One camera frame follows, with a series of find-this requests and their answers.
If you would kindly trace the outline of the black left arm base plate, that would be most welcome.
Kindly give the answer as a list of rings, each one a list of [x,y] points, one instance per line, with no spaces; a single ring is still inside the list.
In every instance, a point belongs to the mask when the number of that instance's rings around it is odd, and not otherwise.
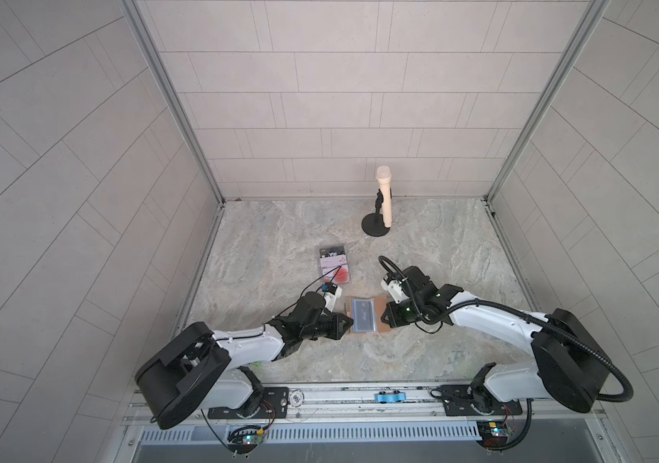
[[[253,393],[238,409],[210,408],[209,420],[267,420],[285,419],[289,403],[287,387],[267,387],[261,393]]]

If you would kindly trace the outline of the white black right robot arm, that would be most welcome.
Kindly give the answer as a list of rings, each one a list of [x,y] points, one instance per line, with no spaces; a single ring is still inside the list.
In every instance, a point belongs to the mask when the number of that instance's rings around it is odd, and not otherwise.
[[[609,377],[609,358],[568,311],[531,313],[481,299],[454,285],[437,287],[418,267],[386,262],[381,287],[391,299],[381,317],[391,328],[425,323],[482,332],[529,356],[516,364],[489,363],[456,401],[493,413],[497,403],[553,399],[589,412]]]

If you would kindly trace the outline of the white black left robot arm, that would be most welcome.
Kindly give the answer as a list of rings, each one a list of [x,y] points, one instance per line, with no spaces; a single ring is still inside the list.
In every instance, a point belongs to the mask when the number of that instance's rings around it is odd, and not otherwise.
[[[265,388],[251,364],[282,360],[304,341],[339,341],[354,321],[327,308],[321,293],[310,291],[258,328],[213,330],[190,324],[145,362],[134,376],[152,422],[168,430],[201,408],[226,408],[249,418],[263,408]]]

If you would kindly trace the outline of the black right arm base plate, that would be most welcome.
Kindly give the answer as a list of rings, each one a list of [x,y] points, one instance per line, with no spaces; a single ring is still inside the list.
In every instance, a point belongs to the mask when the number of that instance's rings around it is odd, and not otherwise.
[[[431,389],[430,395],[442,403],[446,417],[504,417],[523,414],[518,400],[500,402],[483,387],[439,385]]]

